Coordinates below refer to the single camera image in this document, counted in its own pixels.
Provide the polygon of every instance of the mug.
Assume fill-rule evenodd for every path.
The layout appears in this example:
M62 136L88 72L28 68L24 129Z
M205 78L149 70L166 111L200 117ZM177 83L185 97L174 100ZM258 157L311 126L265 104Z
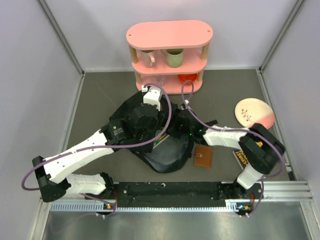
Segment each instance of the mug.
M156 65L156 50L141 50L143 64L147 68L153 68Z
M167 64L172 68L180 67L184 59L184 50L182 48L161 50L166 57Z

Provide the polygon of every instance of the red object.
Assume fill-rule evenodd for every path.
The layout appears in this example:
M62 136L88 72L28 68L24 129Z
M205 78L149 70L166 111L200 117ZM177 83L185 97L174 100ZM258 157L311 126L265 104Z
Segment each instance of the red object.
M155 81L155 77L152 75L141 75L142 83L137 83L136 82L136 87L138 88L139 91L141 91L141 86L147 84L147 83L152 83ZM194 90L193 92L197 92L202 85L203 81L201 80L196 80L194 84ZM167 94L181 94L181 81L178 78L178 75L166 75L165 76L165 83L163 85L164 90L167 92ZM189 94L191 93L192 86L191 84L186 84L184 88L184 93Z
M178 74L179 80L184 83L187 80L191 80L192 82L195 82L197 80L198 73L193 74Z

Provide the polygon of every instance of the gray mat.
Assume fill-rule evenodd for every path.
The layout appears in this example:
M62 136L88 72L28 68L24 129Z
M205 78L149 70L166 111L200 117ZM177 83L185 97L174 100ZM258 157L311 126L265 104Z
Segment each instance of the gray mat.
M133 72L87 73L68 142L72 147L91 136L109 122L109 117L137 92ZM196 92L190 106L205 122L217 119L219 126L239 128L235 117L236 104L245 98L264 100L260 83L254 69L249 70L206 70L203 85ZM180 95L170 95L173 103L182 102ZM206 169L194 166L194 157L176 172L161 174L154 172L142 160L122 149L103 156L76 171L77 174L94 175L106 172L115 182L189 182L189 181L233 181L241 168L232 154L231 148L213 147L212 167ZM269 181L286 181L284 172Z

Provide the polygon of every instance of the gray floor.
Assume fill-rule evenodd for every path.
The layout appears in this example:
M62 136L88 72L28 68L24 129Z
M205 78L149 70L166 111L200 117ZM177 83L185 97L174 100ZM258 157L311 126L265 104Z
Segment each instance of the gray floor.
M263 202L249 219L233 212L120 213L66 227L82 214L51 212L42 240L311 240L298 202Z
M133 72L87 73L72 125L68 147L85 140L109 122L109 117L131 95L137 92ZM235 117L236 104L245 98L264 100L256 71L207 70L203 85L194 94L190 106L205 122L217 119L220 126L241 127ZM180 104L180 95L171 95L172 102ZM241 172L231 148L213 147L212 167L194 166L194 157L176 172L161 174L149 168L142 160L122 149L97 159L79 169L77 174L94 175L106 172L116 182L157 181L233 181ZM288 180L284 172L269 181Z

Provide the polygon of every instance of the pink plate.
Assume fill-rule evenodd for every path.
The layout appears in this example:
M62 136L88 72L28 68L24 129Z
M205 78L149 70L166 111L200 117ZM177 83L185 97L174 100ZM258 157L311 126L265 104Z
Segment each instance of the pink plate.
M262 124L266 129L275 123L275 114L271 107L264 101L256 98L246 98L235 106L235 117L245 128L253 124Z

